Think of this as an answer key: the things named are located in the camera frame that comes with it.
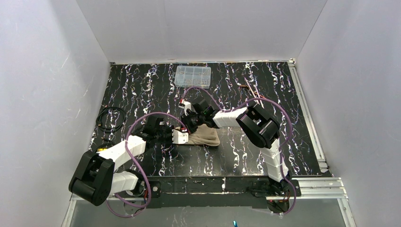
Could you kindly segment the beige cloth napkin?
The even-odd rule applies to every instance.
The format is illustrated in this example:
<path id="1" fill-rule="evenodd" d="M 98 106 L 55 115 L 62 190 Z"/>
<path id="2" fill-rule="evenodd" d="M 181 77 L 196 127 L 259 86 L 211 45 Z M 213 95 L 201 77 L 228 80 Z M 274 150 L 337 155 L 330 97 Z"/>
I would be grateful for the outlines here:
<path id="1" fill-rule="evenodd" d="M 207 145 L 216 147 L 220 145 L 217 129 L 210 128 L 206 124 L 198 126 L 196 132 L 188 136 L 185 145 Z"/>

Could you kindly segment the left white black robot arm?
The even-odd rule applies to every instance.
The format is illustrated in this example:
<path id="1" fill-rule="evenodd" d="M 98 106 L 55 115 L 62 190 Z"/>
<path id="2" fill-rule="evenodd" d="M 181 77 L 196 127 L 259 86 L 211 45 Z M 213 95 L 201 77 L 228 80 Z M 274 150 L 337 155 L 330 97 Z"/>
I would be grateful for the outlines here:
<path id="1" fill-rule="evenodd" d="M 95 206 L 103 204 L 113 194 L 136 190 L 148 185 L 142 172 L 118 169 L 133 157 L 144 154 L 157 142 L 172 143 L 173 126 L 162 117 L 151 116 L 145 125 L 130 133 L 122 141 L 104 151 L 85 152 L 69 183 L 69 191 Z"/>

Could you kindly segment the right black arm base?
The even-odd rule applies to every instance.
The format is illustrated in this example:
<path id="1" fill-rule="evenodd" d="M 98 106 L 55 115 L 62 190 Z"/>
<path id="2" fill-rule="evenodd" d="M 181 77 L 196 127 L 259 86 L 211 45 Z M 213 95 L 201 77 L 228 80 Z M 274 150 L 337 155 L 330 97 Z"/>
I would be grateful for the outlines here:
<path id="1" fill-rule="evenodd" d="M 251 185 L 246 188 L 247 192 L 253 193 L 255 196 L 284 196 L 290 193 L 290 196 L 301 196 L 301 189 L 298 180 L 291 180 L 291 184 L 282 180 L 276 182 L 268 178 L 257 178 L 252 181 Z"/>

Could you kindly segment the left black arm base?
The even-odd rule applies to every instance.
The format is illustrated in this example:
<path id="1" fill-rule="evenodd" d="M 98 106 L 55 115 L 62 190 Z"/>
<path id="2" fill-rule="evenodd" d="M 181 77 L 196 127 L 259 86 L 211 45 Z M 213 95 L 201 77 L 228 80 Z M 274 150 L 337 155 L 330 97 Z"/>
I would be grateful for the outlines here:
<path id="1" fill-rule="evenodd" d="M 144 197 L 146 194 L 147 196 L 151 194 L 152 198 L 158 198 L 161 196 L 161 182 L 160 181 L 150 181 L 150 191 L 148 190 L 144 181 L 137 183 L 135 188 L 131 190 L 133 197 Z"/>

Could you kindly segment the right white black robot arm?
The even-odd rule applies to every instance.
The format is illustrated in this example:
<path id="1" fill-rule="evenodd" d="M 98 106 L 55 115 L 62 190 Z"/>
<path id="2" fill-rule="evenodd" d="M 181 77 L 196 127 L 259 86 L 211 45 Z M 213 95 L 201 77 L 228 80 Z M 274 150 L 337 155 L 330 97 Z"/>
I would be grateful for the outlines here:
<path id="1" fill-rule="evenodd" d="M 268 177 L 276 182 L 284 180 L 288 169 L 280 163 L 279 123 L 259 103 L 251 101 L 247 107 L 224 111 L 214 109 L 206 100 L 191 104 L 182 99 L 179 107 L 184 110 L 181 121 L 189 133 L 195 133 L 202 125 L 241 128 L 249 141 L 261 149 Z"/>

